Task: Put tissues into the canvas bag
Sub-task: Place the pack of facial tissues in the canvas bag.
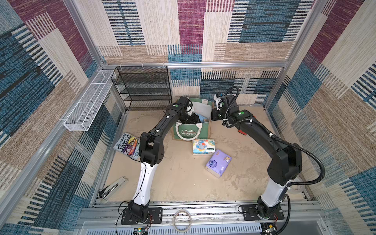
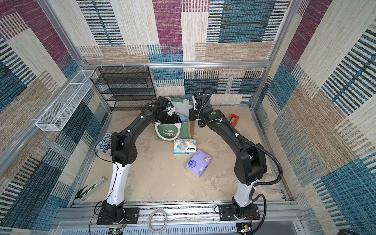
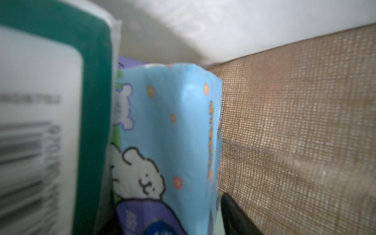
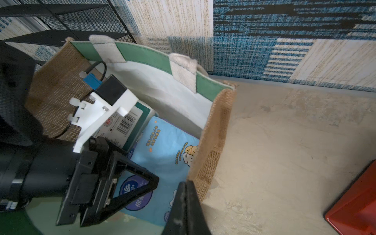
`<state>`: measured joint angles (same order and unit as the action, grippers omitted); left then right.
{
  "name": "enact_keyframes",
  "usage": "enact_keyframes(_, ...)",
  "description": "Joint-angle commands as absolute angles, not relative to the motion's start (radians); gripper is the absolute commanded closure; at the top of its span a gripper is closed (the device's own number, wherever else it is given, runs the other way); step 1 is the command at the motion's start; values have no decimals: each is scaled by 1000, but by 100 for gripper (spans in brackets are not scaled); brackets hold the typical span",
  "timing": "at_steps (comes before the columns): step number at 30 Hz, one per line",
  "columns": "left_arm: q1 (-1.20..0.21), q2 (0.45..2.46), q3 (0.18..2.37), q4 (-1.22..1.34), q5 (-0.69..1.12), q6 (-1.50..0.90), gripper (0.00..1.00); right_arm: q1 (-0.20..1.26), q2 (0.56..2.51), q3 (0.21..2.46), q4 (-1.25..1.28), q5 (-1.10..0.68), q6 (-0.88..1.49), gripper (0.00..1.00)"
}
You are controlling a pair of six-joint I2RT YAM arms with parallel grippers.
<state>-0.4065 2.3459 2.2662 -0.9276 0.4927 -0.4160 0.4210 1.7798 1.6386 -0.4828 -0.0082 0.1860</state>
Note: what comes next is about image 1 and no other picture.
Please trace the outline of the green canvas Christmas bag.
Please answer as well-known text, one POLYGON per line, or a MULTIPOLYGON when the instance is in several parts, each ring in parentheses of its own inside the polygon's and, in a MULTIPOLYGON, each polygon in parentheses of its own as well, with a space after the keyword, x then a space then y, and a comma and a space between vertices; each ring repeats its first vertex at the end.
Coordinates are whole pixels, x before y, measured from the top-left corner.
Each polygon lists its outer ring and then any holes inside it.
POLYGON ((172 127, 172 139, 180 141, 192 141, 195 139, 209 139, 211 133, 211 111, 213 102, 207 99, 188 98, 193 102, 193 113, 203 115, 210 121, 197 124, 174 124, 172 127))

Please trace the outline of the white cartoon tissue pack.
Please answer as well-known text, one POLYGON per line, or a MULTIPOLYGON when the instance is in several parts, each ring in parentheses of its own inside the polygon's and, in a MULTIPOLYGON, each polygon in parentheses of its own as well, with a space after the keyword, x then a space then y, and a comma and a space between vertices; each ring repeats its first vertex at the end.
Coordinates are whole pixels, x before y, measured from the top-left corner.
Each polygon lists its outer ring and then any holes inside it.
POLYGON ((213 139, 193 140, 193 155, 211 155, 215 151, 216 147, 213 139))

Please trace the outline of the purple tissue pack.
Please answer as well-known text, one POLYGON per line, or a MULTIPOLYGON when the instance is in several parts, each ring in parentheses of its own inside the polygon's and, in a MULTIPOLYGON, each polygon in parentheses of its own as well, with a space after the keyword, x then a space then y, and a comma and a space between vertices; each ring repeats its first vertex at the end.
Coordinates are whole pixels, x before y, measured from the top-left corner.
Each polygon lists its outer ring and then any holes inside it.
POLYGON ((208 172, 213 174, 215 177, 220 178, 225 172, 225 170, 227 169, 231 160, 232 160, 232 157, 230 157, 229 155, 227 155, 226 153, 218 149, 211 156, 205 168, 208 172))

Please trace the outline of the light blue tissue pack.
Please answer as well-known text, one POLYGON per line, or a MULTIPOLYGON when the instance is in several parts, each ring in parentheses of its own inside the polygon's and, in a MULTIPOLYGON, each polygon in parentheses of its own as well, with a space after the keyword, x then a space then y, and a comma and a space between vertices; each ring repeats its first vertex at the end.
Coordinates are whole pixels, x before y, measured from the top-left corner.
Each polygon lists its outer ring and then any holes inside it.
POLYGON ((203 115, 197 114, 197 116, 199 118, 200 123, 206 123, 206 122, 210 121, 207 117, 205 117, 203 115))

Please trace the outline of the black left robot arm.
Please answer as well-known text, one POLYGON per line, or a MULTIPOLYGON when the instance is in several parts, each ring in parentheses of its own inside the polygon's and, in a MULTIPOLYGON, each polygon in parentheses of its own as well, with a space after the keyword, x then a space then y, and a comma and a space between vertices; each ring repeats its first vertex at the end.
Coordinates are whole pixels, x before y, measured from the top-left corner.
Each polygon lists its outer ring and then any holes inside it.
POLYGON ((164 138, 171 127, 186 121, 193 112, 193 103, 186 97, 180 97, 176 103, 167 106, 166 112, 156 126, 140 136, 141 172, 134 198, 129 201, 121 216, 121 224, 151 221, 149 215, 150 193, 153 179, 159 163, 165 155, 164 138))

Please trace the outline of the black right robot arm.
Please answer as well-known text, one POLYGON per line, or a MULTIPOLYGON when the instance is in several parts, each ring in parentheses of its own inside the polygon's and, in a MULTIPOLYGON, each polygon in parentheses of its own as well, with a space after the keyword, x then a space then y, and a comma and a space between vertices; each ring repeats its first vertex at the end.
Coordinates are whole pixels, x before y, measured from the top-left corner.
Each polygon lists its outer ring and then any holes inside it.
POLYGON ((247 110, 239 110, 234 95, 214 95, 216 107, 212 109, 211 120, 222 120, 223 125, 233 126, 255 140, 270 156, 267 173, 269 181, 255 207, 260 219, 269 219, 280 210, 280 202, 288 190, 288 183, 302 170, 300 150, 274 140, 271 133, 247 110))

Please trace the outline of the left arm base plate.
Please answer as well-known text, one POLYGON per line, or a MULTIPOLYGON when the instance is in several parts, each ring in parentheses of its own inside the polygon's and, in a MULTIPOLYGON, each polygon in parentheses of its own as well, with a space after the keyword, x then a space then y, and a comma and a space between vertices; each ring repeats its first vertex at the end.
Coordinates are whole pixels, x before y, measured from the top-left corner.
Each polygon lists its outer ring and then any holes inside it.
POLYGON ((151 223, 161 224, 163 217, 162 207, 151 207, 147 208, 142 212, 142 215, 137 215, 136 212, 132 212, 130 209, 126 209, 121 217, 121 225, 147 225, 151 223))

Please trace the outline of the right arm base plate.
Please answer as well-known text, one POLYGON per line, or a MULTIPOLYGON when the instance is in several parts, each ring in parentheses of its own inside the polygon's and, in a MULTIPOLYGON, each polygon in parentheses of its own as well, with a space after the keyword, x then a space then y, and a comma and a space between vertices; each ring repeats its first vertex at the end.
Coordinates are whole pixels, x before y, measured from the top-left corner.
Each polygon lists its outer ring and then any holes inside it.
POLYGON ((285 215, 280 204, 274 207, 267 207, 264 204, 241 205, 241 213, 245 221, 258 220, 283 220, 285 215))

